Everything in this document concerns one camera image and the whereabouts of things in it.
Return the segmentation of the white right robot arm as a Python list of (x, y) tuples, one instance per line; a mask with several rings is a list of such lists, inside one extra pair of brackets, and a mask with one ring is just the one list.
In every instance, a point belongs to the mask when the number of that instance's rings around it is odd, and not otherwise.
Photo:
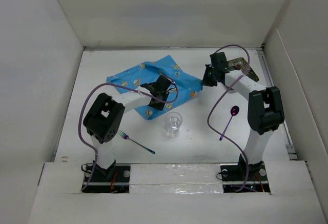
[(255, 80), (256, 74), (242, 57), (228, 61), (223, 52), (218, 52), (211, 54), (210, 59), (202, 84), (213, 87), (222, 83), (248, 101), (247, 120), (251, 130), (241, 154), (244, 163), (237, 167), (238, 176), (248, 180), (255, 175), (254, 165), (262, 161), (273, 132), (284, 122), (280, 90), (274, 86), (266, 87)]

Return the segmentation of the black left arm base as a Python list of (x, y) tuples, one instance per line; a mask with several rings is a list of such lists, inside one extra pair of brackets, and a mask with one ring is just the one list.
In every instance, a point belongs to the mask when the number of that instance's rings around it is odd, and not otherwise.
[(108, 169), (96, 165), (93, 174), (93, 164), (82, 164), (84, 173), (81, 191), (83, 193), (129, 193), (130, 192), (130, 164), (113, 163)]

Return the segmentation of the black floral square plate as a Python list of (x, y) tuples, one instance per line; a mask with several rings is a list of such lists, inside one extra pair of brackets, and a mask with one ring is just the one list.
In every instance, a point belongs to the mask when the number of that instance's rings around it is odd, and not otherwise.
[[(238, 57), (232, 60), (227, 61), (229, 68), (235, 68), (240, 71), (244, 71), (248, 65), (248, 62), (243, 57)], [(259, 77), (254, 72), (254, 70), (249, 66), (245, 74), (247, 77), (252, 79), (255, 82), (259, 82)]]

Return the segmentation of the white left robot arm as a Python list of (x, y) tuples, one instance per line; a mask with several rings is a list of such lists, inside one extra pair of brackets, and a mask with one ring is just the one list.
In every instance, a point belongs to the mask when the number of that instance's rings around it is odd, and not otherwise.
[(96, 175), (103, 181), (109, 181), (114, 176), (115, 158), (111, 140), (119, 131), (122, 117), (125, 113), (148, 106), (162, 111), (166, 104), (175, 102), (178, 98), (178, 87), (175, 81), (167, 76), (159, 76), (155, 82), (145, 83), (136, 89), (113, 83), (103, 83), (91, 92), (92, 94), (103, 86), (112, 86), (126, 90), (120, 95), (109, 96), (101, 93), (97, 96), (91, 108), (84, 115), (87, 97), (79, 118), (78, 134), (84, 126), (92, 137), (93, 144), (81, 141), (95, 152)]

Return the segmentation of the blue space print cloth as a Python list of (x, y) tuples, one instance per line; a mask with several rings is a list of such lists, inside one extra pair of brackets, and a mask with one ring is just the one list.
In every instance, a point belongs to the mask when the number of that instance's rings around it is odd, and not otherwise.
[(169, 55), (155, 62), (143, 62), (109, 76), (106, 82), (131, 89), (154, 86), (163, 91), (166, 88), (168, 103), (159, 103), (161, 110), (149, 105), (135, 109), (147, 120), (155, 119), (183, 105), (202, 91), (201, 80), (185, 73)]

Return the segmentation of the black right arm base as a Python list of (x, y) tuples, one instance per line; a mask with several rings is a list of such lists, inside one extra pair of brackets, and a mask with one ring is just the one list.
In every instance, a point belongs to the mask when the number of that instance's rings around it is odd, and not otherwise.
[(263, 161), (248, 166), (242, 155), (236, 163), (220, 164), (216, 178), (222, 182), (224, 193), (270, 193), (269, 180)]

